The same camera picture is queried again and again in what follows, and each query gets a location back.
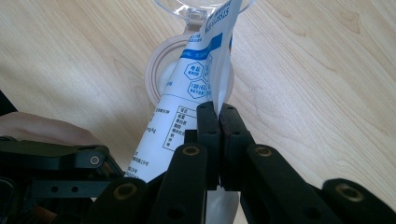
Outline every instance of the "wooden table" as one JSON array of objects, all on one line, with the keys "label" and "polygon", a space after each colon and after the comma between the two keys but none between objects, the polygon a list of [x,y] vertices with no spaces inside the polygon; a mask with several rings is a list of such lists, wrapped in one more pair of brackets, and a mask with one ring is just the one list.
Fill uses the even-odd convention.
[{"label": "wooden table", "polygon": [[[154,110],[149,55],[183,30],[146,0],[1,1],[0,89],[20,111],[90,130],[126,169]],[[228,103],[256,142],[314,186],[347,178],[396,209],[395,1],[257,1],[232,62]]]}]

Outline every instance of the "clear glass cup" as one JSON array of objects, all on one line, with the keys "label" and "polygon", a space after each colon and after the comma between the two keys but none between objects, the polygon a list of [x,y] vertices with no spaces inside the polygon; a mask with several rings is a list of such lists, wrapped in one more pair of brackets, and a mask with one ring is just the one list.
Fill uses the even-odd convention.
[{"label": "clear glass cup", "polygon": [[[155,0],[164,10],[187,19],[191,11],[204,11],[210,16],[217,8],[221,7],[227,0]],[[241,10],[247,9],[254,0],[242,0]]]}]

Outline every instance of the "screw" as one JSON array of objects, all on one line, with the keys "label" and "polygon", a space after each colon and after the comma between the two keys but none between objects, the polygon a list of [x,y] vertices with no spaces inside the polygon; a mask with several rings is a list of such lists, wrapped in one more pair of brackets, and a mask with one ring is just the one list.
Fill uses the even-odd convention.
[{"label": "screw", "polygon": [[184,155],[187,156],[195,156],[197,154],[199,154],[199,148],[198,147],[185,147],[183,148],[183,153]]},{"label": "screw", "polygon": [[335,191],[354,203],[361,202],[364,199],[364,195],[360,191],[350,187],[348,184],[342,183],[337,185]]},{"label": "screw", "polygon": [[254,149],[257,155],[263,156],[263,157],[269,157],[272,155],[272,151],[269,148],[266,147],[256,147]]},{"label": "screw", "polygon": [[137,193],[137,186],[133,183],[124,183],[113,191],[114,198],[119,201],[126,200]]},{"label": "screw", "polygon": [[97,156],[92,156],[90,158],[90,162],[91,162],[92,165],[97,165],[99,163],[99,161],[100,161],[100,159]]}]

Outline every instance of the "blue stripe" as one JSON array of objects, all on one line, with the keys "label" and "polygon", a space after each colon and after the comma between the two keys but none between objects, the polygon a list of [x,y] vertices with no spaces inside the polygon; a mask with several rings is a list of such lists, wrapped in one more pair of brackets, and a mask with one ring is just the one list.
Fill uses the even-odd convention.
[{"label": "blue stripe", "polygon": [[205,49],[184,49],[180,58],[193,59],[197,61],[205,60],[210,51],[218,49],[221,46],[222,33],[212,38],[209,45]]}]

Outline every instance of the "hexagon logo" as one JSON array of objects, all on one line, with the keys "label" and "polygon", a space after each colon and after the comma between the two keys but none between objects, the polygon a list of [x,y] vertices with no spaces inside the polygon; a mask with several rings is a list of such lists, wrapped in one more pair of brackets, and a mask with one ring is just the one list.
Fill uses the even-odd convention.
[{"label": "hexagon logo", "polygon": [[184,75],[186,75],[190,80],[195,80],[201,77],[204,72],[204,67],[200,63],[190,63],[187,65]]},{"label": "hexagon logo", "polygon": [[193,99],[206,96],[206,83],[203,80],[197,80],[190,83],[187,92]]}]

